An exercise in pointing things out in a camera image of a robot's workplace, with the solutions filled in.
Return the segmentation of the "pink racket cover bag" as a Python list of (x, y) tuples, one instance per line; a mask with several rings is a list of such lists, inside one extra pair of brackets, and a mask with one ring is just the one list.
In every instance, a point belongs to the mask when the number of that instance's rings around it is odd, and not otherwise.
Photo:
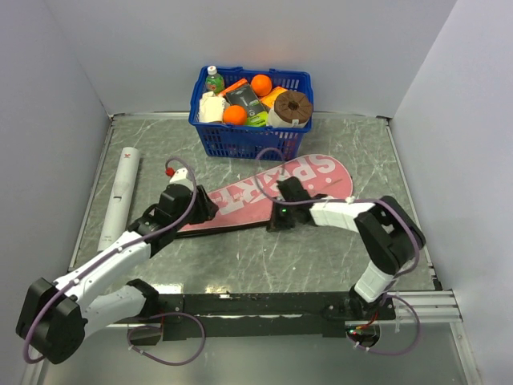
[(347, 198), (352, 194), (352, 177), (339, 160), (321, 154), (299, 156), (211, 191), (208, 196), (219, 208), (214, 219), (186, 225), (176, 237), (202, 237), (268, 226), (273, 212), (269, 197), (305, 201), (328, 196)]

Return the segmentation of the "white shuttlecock tube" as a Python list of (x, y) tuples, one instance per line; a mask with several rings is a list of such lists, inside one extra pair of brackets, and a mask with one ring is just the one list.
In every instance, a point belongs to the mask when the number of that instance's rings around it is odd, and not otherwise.
[(97, 246), (98, 253), (112, 245), (126, 229), (139, 162), (138, 149), (125, 147), (121, 150)]

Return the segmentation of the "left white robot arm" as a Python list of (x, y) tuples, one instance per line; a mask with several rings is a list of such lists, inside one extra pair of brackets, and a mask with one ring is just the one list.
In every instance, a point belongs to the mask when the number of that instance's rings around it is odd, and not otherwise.
[(54, 364), (70, 358), (82, 342), (105, 326), (136, 318), (150, 322), (159, 310), (159, 294), (140, 279), (113, 294), (104, 290), (122, 273), (154, 257), (185, 225), (212, 220), (218, 206), (201, 185), (171, 183), (158, 203), (132, 222), (121, 237), (85, 265), (50, 282), (33, 282), (24, 299), (16, 334), (24, 341), (23, 358), (33, 363), (29, 349)]

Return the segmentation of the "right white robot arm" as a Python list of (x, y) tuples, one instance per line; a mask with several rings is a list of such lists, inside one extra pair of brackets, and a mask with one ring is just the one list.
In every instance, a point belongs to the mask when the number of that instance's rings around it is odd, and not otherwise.
[(367, 319), (385, 301), (386, 292), (416, 269), (426, 238), (391, 196), (379, 199), (312, 197), (296, 177), (277, 182), (268, 230), (291, 229), (297, 222), (357, 233), (370, 257), (366, 270), (349, 291), (349, 308)]

